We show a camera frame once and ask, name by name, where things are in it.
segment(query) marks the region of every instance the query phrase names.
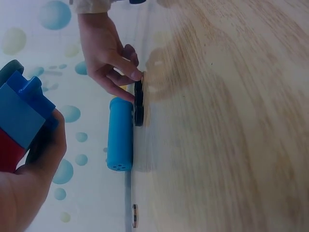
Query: blue toy block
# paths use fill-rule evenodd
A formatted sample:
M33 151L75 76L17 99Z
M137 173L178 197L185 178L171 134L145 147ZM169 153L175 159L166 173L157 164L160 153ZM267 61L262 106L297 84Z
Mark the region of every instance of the blue toy block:
M52 130L57 127L58 121L52 117L52 111L56 106L43 95L42 82L38 77L34 76L27 81L20 72L16 71L6 84L46 120L45 126Z
M129 171L133 164L132 103L114 98L110 103L110 124L107 145L107 167Z
M0 88L0 111L0 128L21 147L28 149L45 118L21 99L7 83Z

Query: blue plastic tube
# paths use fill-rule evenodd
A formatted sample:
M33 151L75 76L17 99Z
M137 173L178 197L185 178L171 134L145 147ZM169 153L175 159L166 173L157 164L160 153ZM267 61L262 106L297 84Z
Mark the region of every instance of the blue plastic tube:
M133 164L132 103L114 98L110 103L107 167L114 171L130 171Z

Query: finger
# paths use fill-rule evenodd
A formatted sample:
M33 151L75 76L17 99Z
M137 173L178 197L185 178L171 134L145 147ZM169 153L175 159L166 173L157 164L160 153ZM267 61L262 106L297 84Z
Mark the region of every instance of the finger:
M100 72L97 72L94 80L100 85L102 86L106 92L108 92L109 94L115 95L125 101L134 102L134 96L125 91L124 89L120 88L119 86L117 86L111 79L107 78L106 76L104 76L103 74L101 74Z
M136 53L133 53L130 57L130 61L133 62L133 64L135 65L135 67L137 67L140 62L139 62L139 58L137 57Z
M134 83L133 80L131 80L127 76L121 75L119 72L117 72L114 69L109 71L109 73L107 74L107 77L110 78L111 81L113 81L114 84L117 86L126 86L126 85Z
M109 54L105 63L108 63L114 66L120 72L122 72L124 75L126 75L127 77L129 77L130 79L134 81L141 80L141 77L142 77L141 71L139 71L132 62L124 59L122 56L120 56L115 51Z
M122 56L128 60L130 60L131 62L133 62L133 64L135 65L135 67L137 67L139 65L139 59L138 56L136 54L136 51L134 49L134 47L132 47L131 45L127 44L122 52Z
M122 51L122 56L126 59L130 59L133 53L136 53L134 47L132 47L130 44L126 44Z
M51 180L56 173L56 170L67 150L66 135L64 118L58 110L53 111L53 116L59 121L59 124L55 131L50 136L50 141L43 145L44 150L38 159L26 165L26 168L37 172L43 177Z

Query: wooden surface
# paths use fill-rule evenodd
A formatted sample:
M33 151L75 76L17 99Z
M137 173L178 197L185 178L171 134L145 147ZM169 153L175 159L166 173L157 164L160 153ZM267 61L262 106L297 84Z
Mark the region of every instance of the wooden surface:
M135 231L308 232L309 1L158 3L136 32Z

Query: toy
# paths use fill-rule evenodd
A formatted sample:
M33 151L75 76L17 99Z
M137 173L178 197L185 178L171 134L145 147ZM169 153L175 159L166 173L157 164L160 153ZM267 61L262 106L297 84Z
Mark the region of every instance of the toy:
M132 103L114 98L110 103L107 167L129 171L133 164Z
M42 93L34 76L27 81L24 67L12 60L0 70L0 171L14 172L39 131L52 131L58 121L55 105Z
M143 2L146 2L146 0L130 0L131 4L141 4Z
M132 103L114 97L110 103L107 167L114 171L130 171L133 165L133 123L142 126L144 117L142 81L134 85Z
M144 120L144 106L143 106L143 98L144 93L142 90L142 80L137 81L134 85L134 124L136 127L141 127L143 125Z

